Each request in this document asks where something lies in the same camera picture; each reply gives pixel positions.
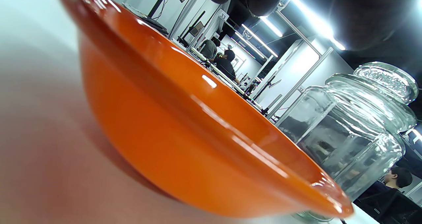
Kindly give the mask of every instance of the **black clothing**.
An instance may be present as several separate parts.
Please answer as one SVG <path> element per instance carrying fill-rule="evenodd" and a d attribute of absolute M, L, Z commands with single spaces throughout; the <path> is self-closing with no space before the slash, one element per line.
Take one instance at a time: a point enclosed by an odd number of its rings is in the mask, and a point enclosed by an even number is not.
<path fill-rule="evenodd" d="M 387 187 L 383 183 L 377 181 L 373 185 L 371 185 L 362 195 L 360 195 L 358 199 L 360 200 L 362 198 L 367 198 L 369 196 L 379 194 L 390 189 L 390 187 Z"/>
<path fill-rule="evenodd" d="M 214 62 L 217 63 L 217 68 L 224 73 L 230 80 L 236 79 L 235 70 L 233 69 L 232 63 L 229 60 L 222 57 L 217 57 L 214 59 Z"/>

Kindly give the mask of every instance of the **person in gray shirt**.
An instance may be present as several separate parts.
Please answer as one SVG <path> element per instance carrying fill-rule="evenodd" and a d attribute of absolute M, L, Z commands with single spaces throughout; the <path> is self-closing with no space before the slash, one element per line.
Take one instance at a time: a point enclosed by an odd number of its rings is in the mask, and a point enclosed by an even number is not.
<path fill-rule="evenodd" d="M 214 59 L 217 55 L 217 47 L 220 45 L 220 40 L 218 40 L 216 37 L 212 37 L 211 40 L 207 39 L 202 43 L 202 49 L 200 52 L 207 59 Z"/>

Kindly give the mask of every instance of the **ceiling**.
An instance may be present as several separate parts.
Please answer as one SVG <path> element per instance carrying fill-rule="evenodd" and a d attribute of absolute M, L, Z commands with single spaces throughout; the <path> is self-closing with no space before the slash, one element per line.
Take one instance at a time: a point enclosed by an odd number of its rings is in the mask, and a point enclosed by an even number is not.
<path fill-rule="evenodd" d="M 329 7 L 331 0 L 301 0 L 309 9 L 311 9 L 320 18 L 327 21 Z M 239 32 L 243 29 L 240 27 L 241 24 L 246 25 L 252 31 L 255 32 L 267 45 L 273 49 L 278 55 L 283 55 L 286 50 L 295 42 L 300 39 L 276 14 L 269 16 L 269 20 L 283 33 L 283 37 L 278 39 L 276 34 L 272 32 L 267 25 L 260 22 L 258 18 L 252 17 L 246 8 L 245 0 L 232 0 L 228 9 L 229 23 L 236 28 Z M 315 35 L 316 32 L 311 22 L 305 18 L 303 13 L 293 4 L 290 3 L 284 10 L 283 14 L 306 36 Z M 221 37 L 226 34 L 230 35 L 234 39 L 238 39 L 234 35 L 234 31 L 224 26 Z M 267 57 L 270 56 L 270 52 L 266 50 L 262 45 L 254 39 L 250 42 L 262 51 Z M 250 51 L 256 59 L 264 64 L 265 60 L 262 60 L 257 53 Z M 389 39 L 385 40 L 379 45 L 373 48 L 369 48 L 364 51 L 338 51 L 339 55 L 353 68 L 362 63 L 371 61 L 381 61 L 389 63 L 412 75 L 418 82 L 419 88 L 422 87 L 422 7 L 418 9 L 415 6 L 414 12 L 407 22 L 402 25 Z M 277 58 L 269 63 L 260 77 L 264 77 L 270 69 L 275 65 Z M 418 117 L 419 122 L 422 123 L 422 95 L 419 95 L 418 99 L 410 104 L 410 107 Z"/>

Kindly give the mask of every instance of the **glass jar lid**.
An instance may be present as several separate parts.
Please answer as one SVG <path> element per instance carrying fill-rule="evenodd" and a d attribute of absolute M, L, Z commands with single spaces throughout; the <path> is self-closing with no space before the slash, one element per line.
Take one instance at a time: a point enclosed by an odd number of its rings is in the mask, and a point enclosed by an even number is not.
<path fill-rule="evenodd" d="M 413 102 L 419 93 L 413 77 L 402 69 L 383 62 L 365 63 L 353 73 L 355 76 L 371 80 L 383 90 L 404 104 Z"/>
<path fill-rule="evenodd" d="M 350 74 L 335 74 L 325 81 L 333 93 L 346 96 L 344 100 L 362 108 L 377 118 L 387 130 L 393 133 L 407 131 L 416 125 L 414 112 L 389 94 L 381 95 L 371 80 Z"/>

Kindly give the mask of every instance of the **person in black jacket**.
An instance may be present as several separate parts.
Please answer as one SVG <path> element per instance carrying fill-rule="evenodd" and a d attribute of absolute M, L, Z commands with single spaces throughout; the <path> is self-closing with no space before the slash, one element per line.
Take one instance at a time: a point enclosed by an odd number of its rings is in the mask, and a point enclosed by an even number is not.
<path fill-rule="evenodd" d="M 216 57 L 214 59 L 210 59 L 209 61 L 212 63 L 217 64 L 217 69 L 224 73 L 230 80 L 234 81 L 235 83 L 239 84 L 239 81 L 236 79 L 235 70 L 232 65 L 232 61 L 235 59 L 235 53 L 227 49 L 224 51 L 223 57 Z"/>
<path fill-rule="evenodd" d="M 393 167 L 384 177 L 384 183 L 375 182 L 358 199 L 367 198 L 392 188 L 400 189 L 409 186 L 413 181 L 410 171 L 403 167 Z"/>

